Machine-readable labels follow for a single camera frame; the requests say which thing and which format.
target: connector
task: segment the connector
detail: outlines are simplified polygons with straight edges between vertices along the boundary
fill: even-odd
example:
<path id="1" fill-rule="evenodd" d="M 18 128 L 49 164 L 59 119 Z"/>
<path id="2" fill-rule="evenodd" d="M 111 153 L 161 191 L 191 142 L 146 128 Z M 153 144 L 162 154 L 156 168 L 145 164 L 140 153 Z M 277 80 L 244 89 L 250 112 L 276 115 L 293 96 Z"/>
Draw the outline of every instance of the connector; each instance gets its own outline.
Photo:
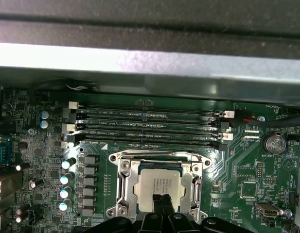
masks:
<path id="1" fill-rule="evenodd" d="M 255 203 L 255 206 L 260 214 L 264 217 L 276 217 L 279 214 L 278 209 L 268 203 L 257 202 Z"/>

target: chip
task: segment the chip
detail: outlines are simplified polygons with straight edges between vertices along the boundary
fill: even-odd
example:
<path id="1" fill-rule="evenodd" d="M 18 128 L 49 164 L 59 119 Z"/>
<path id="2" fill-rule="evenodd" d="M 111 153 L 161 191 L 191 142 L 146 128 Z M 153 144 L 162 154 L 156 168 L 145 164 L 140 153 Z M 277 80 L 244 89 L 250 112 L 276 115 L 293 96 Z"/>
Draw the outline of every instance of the chip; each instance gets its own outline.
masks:
<path id="1" fill-rule="evenodd" d="M 35 200 L 43 200 L 43 196 L 41 194 L 36 194 Z"/>
<path id="2" fill-rule="evenodd" d="M 19 143 L 19 148 L 20 149 L 27 149 L 28 148 L 28 143 L 26 143 L 26 142 L 20 142 Z"/>
<path id="3" fill-rule="evenodd" d="M 255 182 L 243 182 L 241 188 L 241 198 L 256 198 L 257 184 Z"/>
<path id="4" fill-rule="evenodd" d="M 54 142 L 54 146 L 55 147 L 60 147 L 61 146 L 61 142 L 60 141 Z"/>
<path id="5" fill-rule="evenodd" d="M 181 185 L 180 172 L 167 169 L 142 169 L 139 182 L 135 185 L 134 193 L 142 212 L 153 211 L 153 194 L 169 194 L 174 210 L 180 206 L 180 199 L 185 195 Z"/>
<path id="6" fill-rule="evenodd" d="M 52 220 L 53 220 L 53 223 L 60 223 L 60 221 L 61 221 L 61 218 L 60 218 L 60 216 L 53 216 L 53 218 L 52 218 Z"/>
<path id="7" fill-rule="evenodd" d="M 57 171 L 51 171 L 51 178 L 58 178 L 59 177 L 59 173 Z"/>
<path id="8" fill-rule="evenodd" d="M 42 150 L 41 149 L 34 150 L 34 155 L 35 156 L 42 156 Z"/>

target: capacitor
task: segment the capacitor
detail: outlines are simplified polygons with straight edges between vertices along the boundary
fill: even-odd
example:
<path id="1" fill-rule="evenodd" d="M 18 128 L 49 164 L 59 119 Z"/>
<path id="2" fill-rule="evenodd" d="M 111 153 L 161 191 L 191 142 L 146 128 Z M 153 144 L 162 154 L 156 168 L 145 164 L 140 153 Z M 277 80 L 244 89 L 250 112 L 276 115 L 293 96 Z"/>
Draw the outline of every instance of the capacitor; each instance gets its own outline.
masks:
<path id="1" fill-rule="evenodd" d="M 65 187 L 64 189 L 62 189 L 60 191 L 60 197 L 63 198 L 63 199 L 65 199 L 68 196 L 70 196 L 71 193 L 72 193 L 72 189 L 69 186 L 67 186 L 67 187 Z"/>
<path id="2" fill-rule="evenodd" d="M 64 174 L 64 176 L 62 176 L 60 178 L 60 182 L 62 184 L 67 184 L 69 183 L 72 179 L 74 178 L 74 173 L 72 172 L 67 172 L 66 174 Z"/>
<path id="3" fill-rule="evenodd" d="M 25 213 L 30 207 L 31 207 L 31 204 L 30 203 L 26 203 L 26 204 L 24 204 L 23 206 L 19 207 L 16 210 L 16 214 L 20 216 L 23 213 Z"/>
<path id="4" fill-rule="evenodd" d="M 10 111 L 2 112 L 2 117 L 11 117 L 13 114 Z"/>
<path id="5" fill-rule="evenodd" d="M 59 209 L 61 211 L 66 211 L 71 206 L 71 204 L 72 204 L 71 200 L 66 198 L 66 199 L 63 200 L 62 203 L 60 203 Z"/>
<path id="6" fill-rule="evenodd" d="M 32 181 L 32 182 L 30 183 L 30 187 L 34 189 L 34 188 L 38 187 L 39 185 L 41 185 L 41 184 L 43 184 L 43 183 L 44 183 L 44 180 L 43 180 L 43 179 L 37 179 L 37 180 Z"/>
<path id="7" fill-rule="evenodd" d="M 281 134 L 269 133 L 261 141 L 262 149 L 271 155 L 280 155 L 286 151 L 287 141 Z"/>
<path id="8" fill-rule="evenodd" d="M 19 164 L 19 165 L 17 165 L 16 166 L 16 170 L 17 171 L 23 171 L 23 170 L 25 170 L 25 169 L 28 169 L 28 168 L 30 168 L 30 163 L 22 163 L 22 164 Z"/>
<path id="9" fill-rule="evenodd" d="M 285 215 L 286 217 L 292 217 L 293 213 L 292 213 L 291 210 L 287 209 L 287 210 L 284 211 L 284 215 Z"/>
<path id="10" fill-rule="evenodd" d="M 61 166 L 63 169 L 69 169 L 69 167 L 71 167 L 72 165 L 74 165 L 76 163 L 76 159 L 71 157 L 69 159 L 66 159 L 65 161 L 63 161 L 61 163 Z"/>
<path id="11" fill-rule="evenodd" d="M 43 120 L 39 125 L 42 129 L 48 129 L 52 126 L 52 122 L 49 120 Z"/>
<path id="12" fill-rule="evenodd" d="M 13 109 L 13 106 L 10 103 L 5 103 L 2 105 L 2 109 L 10 111 Z"/>
<path id="13" fill-rule="evenodd" d="M 52 116 L 53 115 L 51 113 L 47 112 L 47 111 L 41 112 L 41 118 L 43 120 L 50 119 L 50 118 L 52 118 Z"/>
<path id="14" fill-rule="evenodd" d="M 22 215 L 16 217 L 16 223 L 21 223 L 23 220 L 25 220 L 29 216 L 29 212 L 26 211 Z"/>

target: cpu socket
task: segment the cpu socket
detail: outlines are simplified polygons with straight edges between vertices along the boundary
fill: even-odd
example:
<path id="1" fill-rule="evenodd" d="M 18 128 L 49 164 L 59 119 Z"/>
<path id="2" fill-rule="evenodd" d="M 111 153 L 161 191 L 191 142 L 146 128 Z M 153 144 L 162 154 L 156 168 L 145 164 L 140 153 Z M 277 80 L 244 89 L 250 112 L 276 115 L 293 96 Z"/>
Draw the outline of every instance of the cpu socket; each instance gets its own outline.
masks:
<path id="1" fill-rule="evenodd" d="M 188 213 L 196 222 L 207 217 L 201 211 L 203 169 L 209 158 L 197 153 L 125 150 L 111 154 L 118 166 L 116 205 L 108 217 L 124 216 L 132 221 L 138 213 L 153 211 L 153 194 L 169 194 L 175 212 Z"/>

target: motherboard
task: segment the motherboard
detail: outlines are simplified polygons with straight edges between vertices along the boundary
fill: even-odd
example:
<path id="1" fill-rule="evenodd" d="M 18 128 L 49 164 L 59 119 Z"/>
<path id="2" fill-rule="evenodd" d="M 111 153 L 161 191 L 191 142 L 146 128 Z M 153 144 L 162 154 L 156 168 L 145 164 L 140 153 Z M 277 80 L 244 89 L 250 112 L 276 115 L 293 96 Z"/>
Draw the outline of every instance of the motherboard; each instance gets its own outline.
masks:
<path id="1" fill-rule="evenodd" d="M 0 168 L 21 172 L 22 186 L 0 228 L 82 232 L 151 212 L 157 193 L 196 222 L 285 232 L 299 203 L 300 126 L 247 123 L 297 114 L 268 103 L 4 89 Z"/>

